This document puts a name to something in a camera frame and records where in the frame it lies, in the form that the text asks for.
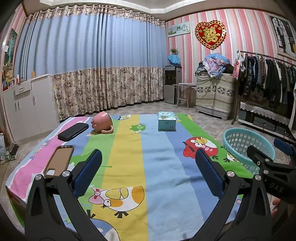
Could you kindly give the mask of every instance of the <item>clothes rack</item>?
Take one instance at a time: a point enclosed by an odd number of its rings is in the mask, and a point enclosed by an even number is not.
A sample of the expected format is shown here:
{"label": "clothes rack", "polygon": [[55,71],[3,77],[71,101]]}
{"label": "clothes rack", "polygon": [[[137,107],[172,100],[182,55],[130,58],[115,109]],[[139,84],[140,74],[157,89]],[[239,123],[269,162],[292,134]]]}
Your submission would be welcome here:
{"label": "clothes rack", "polygon": [[[238,50],[238,51],[237,51],[237,55],[238,55],[238,56],[240,56],[241,53],[247,53],[247,54],[252,54],[252,55],[257,55],[257,56],[264,56],[264,57],[271,58],[271,59],[275,59],[275,60],[278,60],[278,61],[280,61],[280,62],[284,62],[284,63],[287,63],[287,64],[289,64],[289,65],[293,65],[293,66],[296,67],[296,64],[289,63],[288,61],[285,61],[285,60],[282,60],[282,59],[280,59],[280,58],[276,58],[276,57],[273,57],[273,56],[269,56],[269,55],[265,55],[265,54],[261,54],[261,53],[254,53],[254,52],[242,51],[242,50]],[[237,118],[237,114],[238,114],[238,112],[239,112],[239,110],[240,110],[240,107],[241,107],[241,101],[239,101],[239,95],[238,95],[239,85],[240,85],[240,80],[238,80],[238,81],[236,82],[236,87],[235,87],[235,109],[234,109],[234,117],[233,117],[233,120],[232,120],[232,122],[231,122],[232,125],[233,125],[234,122],[238,119],[238,118]],[[241,122],[241,123],[248,124],[248,125],[250,125],[250,126],[255,126],[254,124],[252,124],[252,123],[247,123],[246,121],[242,121],[242,120],[238,120],[238,121]],[[276,132],[273,132],[273,131],[268,131],[268,132],[270,132],[270,133],[272,133],[272,134],[275,134],[275,135],[277,135],[277,136],[280,136],[280,137],[282,137],[282,138],[284,138],[284,139],[288,139],[289,141],[295,142],[294,140],[289,139],[289,138],[287,138],[287,137],[285,137],[285,136],[283,136],[283,135],[281,135],[281,134],[278,134],[278,133],[276,133]]]}

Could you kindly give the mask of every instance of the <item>silver bolt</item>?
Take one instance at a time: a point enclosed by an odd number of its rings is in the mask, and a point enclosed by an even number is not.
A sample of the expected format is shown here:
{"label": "silver bolt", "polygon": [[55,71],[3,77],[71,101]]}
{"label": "silver bolt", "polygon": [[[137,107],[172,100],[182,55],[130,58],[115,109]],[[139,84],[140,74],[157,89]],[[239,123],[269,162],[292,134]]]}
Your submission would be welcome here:
{"label": "silver bolt", "polygon": [[256,175],[256,176],[255,176],[255,179],[256,179],[257,181],[260,181],[260,180],[261,180],[261,176]]}
{"label": "silver bolt", "polygon": [[63,173],[62,173],[62,176],[63,177],[67,177],[67,176],[69,176],[70,175],[70,172],[69,171],[64,171]]}
{"label": "silver bolt", "polygon": [[227,176],[229,176],[229,177],[234,177],[234,172],[233,172],[233,171],[228,171],[228,172],[227,172]]}
{"label": "silver bolt", "polygon": [[40,180],[42,178],[42,175],[41,174],[38,174],[36,177],[35,177],[35,180]]}

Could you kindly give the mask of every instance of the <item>cabinet door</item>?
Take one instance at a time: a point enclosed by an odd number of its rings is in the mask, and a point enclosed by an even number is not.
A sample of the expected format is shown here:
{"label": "cabinet door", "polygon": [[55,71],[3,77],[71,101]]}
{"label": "cabinet door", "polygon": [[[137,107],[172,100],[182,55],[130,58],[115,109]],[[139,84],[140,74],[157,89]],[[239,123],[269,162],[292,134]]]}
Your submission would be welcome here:
{"label": "cabinet door", "polygon": [[17,95],[17,108],[20,113],[20,119],[22,121],[26,137],[32,137],[40,134],[41,131],[35,113],[31,90]]}
{"label": "cabinet door", "polygon": [[10,89],[3,93],[4,108],[8,121],[8,125],[14,141],[19,141],[26,138],[26,134],[22,127],[22,122],[17,108],[17,101],[14,95],[14,90]]}
{"label": "cabinet door", "polygon": [[31,81],[33,101],[41,132],[52,131],[59,126],[57,106],[54,100],[52,77]]}

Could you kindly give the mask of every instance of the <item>teal laundry basket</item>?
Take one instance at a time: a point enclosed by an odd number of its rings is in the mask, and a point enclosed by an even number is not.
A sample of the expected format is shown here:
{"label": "teal laundry basket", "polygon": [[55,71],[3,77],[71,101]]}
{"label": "teal laundry basket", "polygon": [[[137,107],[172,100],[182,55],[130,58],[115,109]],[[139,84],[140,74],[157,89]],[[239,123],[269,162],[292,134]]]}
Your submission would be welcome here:
{"label": "teal laundry basket", "polygon": [[253,175],[258,174],[259,167],[247,156],[249,146],[255,146],[272,160],[276,157],[272,144],[263,136],[248,129],[231,128],[226,130],[223,134],[223,144],[225,149]]}

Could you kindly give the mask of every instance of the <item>blue box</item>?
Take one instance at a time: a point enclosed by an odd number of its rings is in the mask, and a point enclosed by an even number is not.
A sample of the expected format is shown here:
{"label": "blue box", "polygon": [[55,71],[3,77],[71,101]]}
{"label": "blue box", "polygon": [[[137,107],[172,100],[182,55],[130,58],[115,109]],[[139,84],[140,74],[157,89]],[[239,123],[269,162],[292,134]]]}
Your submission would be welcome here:
{"label": "blue box", "polygon": [[158,112],[158,131],[176,131],[176,117],[173,112]]}

